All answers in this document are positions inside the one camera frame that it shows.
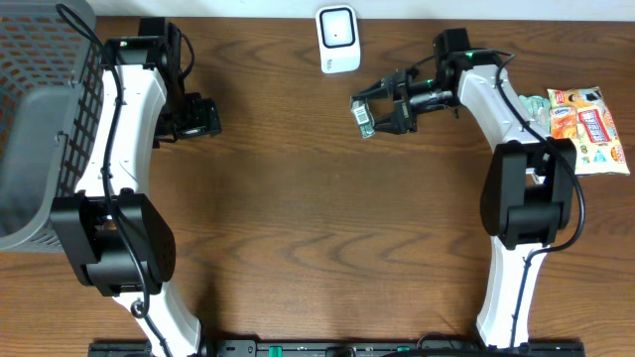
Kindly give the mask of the white blue snack bag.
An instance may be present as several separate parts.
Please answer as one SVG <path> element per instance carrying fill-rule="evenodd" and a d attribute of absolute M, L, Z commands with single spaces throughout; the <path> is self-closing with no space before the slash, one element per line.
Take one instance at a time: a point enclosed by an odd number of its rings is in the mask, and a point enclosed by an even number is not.
<path fill-rule="evenodd" d="M 578 176 L 630 174 L 612 114 L 599 86 L 548 90 L 551 109 L 576 109 L 577 139 L 574 171 Z"/>

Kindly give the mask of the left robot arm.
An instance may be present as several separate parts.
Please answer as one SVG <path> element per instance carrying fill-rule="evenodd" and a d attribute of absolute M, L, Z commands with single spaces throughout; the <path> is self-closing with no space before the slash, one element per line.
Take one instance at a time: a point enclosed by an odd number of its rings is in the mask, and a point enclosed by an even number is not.
<path fill-rule="evenodd" d="M 220 133 L 215 102 L 187 92 L 191 42 L 162 17 L 133 37 L 99 42 L 103 107 L 93 149 L 70 196 L 51 220 L 78 279 L 136 320 L 142 342 L 94 342 L 92 356 L 212 356 L 216 349 L 186 307 L 173 274 L 176 241 L 151 201 L 149 168 L 164 143 Z"/>

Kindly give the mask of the orange Kleenex tissue pack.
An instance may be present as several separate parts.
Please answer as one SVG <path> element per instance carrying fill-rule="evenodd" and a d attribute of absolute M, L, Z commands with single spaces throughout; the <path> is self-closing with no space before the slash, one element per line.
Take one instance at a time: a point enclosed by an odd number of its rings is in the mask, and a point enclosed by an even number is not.
<path fill-rule="evenodd" d="M 561 106 L 550 110 L 551 134 L 555 139 L 577 139 L 576 109 Z"/>

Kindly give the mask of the teal wet wipes pack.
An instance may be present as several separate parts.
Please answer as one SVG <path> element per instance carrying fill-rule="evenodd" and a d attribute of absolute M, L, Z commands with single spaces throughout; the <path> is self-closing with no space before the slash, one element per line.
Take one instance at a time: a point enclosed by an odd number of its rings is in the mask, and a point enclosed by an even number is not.
<path fill-rule="evenodd" d="M 548 133 L 551 132 L 551 102 L 544 97 L 533 95 L 520 95 L 519 99 L 530 113 L 530 115 L 538 122 L 538 124 Z"/>

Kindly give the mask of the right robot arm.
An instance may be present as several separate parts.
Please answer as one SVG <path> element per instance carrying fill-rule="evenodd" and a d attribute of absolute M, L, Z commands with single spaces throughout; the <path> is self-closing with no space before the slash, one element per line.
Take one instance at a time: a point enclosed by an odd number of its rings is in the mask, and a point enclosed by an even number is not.
<path fill-rule="evenodd" d="M 434 39 L 432 79 L 418 80 L 415 65 L 399 69 L 353 94 L 350 109 L 371 132 L 416 132 L 424 113 L 464 107 L 492 151 L 480 195 L 480 218 L 490 237 L 485 299 L 477 336 L 488 350 L 520 352 L 529 346 L 529 314 L 541 266 L 559 251 L 555 240 L 582 200 L 574 174 L 576 151 L 527 112 L 506 70 L 513 55 L 475 48 L 464 28 Z"/>

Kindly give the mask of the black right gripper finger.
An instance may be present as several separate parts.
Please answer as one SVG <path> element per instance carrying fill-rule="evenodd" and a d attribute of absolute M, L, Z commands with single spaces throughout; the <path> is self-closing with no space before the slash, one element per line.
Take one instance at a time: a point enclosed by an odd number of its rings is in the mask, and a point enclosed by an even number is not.
<path fill-rule="evenodd" d="M 395 75 L 387 75 L 366 89 L 350 96 L 350 101 L 370 101 L 380 99 L 392 99 L 394 95 Z"/>
<path fill-rule="evenodd" d="M 380 119 L 375 120 L 373 124 L 375 132 L 383 132 L 388 134 L 397 134 L 397 121 L 396 114 L 394 112 L 388 113 L 382 116 Z"/>

